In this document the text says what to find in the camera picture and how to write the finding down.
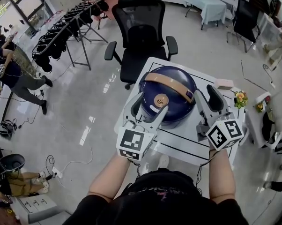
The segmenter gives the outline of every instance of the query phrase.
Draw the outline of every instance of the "floor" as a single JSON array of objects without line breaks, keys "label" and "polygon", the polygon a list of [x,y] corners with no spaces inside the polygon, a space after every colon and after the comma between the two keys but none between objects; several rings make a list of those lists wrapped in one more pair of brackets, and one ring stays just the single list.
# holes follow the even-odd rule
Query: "floor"
[{"label": "floor", "polygon": [[[171,61],[207,73],[214,77],[232,79],[237,87],[247,92],[249,100],[264,91],[245,80],[244,76],[270,92],[269,77],[262,69],[265,55],[261,42],[249,52],[244,53],[243,44],[238,45],[236,37],[230,37],[226,43],[227,28],[216,27],[213,22],[200,30],[199,13],[188,14],[180,5],[167,4],[163,22],[163,36],[174,36],[179,47],[178,55]],[[103,20],[99,33],[108,41],[118,41],[116,51],[122,54],[123,48],[120,30],[115,21]],[[96,38],[88,33],[89,38]],[[63,178],[50,181],[49,196],[61,207],[73,212],[79,201],[86,195],[88,186],[104,168],[115,152],[117,136],[113,131],[130,91],[124,89],[119,79],[120,65],[116,60],[105,61],[105,42],[84,41],[92,71],[87,67],[72,67],[69,56],[63,53],[59,61],[53,60],[53,72],[48,75],[54,80],[51,89],[45,87],[48,114],[44,116],[36,105],[27,102],[12,101],[7,113],[8,119],[17,118],[17,124],[29,118],[32,124],[25,123],[12,138],[12,150],[26,159],[25,168],[40,171],[45,168],[48,155],[55,158],[55,167],[62,170],[69,161],[88,162],[88,165],[70,164]],[[73,59],[85,62],[82,45],[69,41]],[[271,73],[277,88],[282,86],[282,63]],[[160,154],[150,150],[141,163],[141,172],[154,170]],[[249,224],[252,224],[261,212],[273,202],[267,211],[255,222],[256,225],[271,225],[282,210],[282,193],[264,190],[265,180],[282,180],[278,166],[282,162],[280,155],[270,149],[257,149],[251,143],[239,148],[233,165],[237,185],[237,201]],[[171,158],[169,168],[178,170],[196,179],[198,167]],[[137,169],[131,165],[123,187],[133,182]],[[202,170],[200,188],[207,192],[208,169]]]}]

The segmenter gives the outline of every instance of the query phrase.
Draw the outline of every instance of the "black office chair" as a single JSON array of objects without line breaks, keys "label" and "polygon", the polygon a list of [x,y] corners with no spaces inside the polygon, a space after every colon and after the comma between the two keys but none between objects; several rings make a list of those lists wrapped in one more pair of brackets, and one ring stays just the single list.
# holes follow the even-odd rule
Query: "black office chair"
[{"label": "black office chair", "polygon": [[120,27],[125,51],[121,61],[115,52],[117,42],[110,42],[104,59],[114,57],[121,64],[120,80],[127,83],[128,90],[136,83],[149,57],[170,61],[171,56],[178,53],[178,45],[174,37],[166,37],[167,58],[162,38],[165,3],[161,0],[119,0],[112,12]]},{"label": "black office chair", "polygon": [[[232,31],[228,31],[226,34],[226,42],[229,42],[229,33],[231,33],[232,35],[235,35],[237,37],[239,43],[239,34],[252,42],[249,49],[247,49],[245,40],[240,37],[244,42],[245,52],[248,52],[251,49],[252,45],[256,43],[260,35],[260,29],[257,25],[259,12],[260,11],[255,6],[251,5],[248,1],[238,0],[237,11],[235,12],[235,17],[233,19],[234,32],[236,34],[233,34]],[[258,35],[256,37],[254,36],[254,33],[252,31],[255,27],[258,28]]]}]

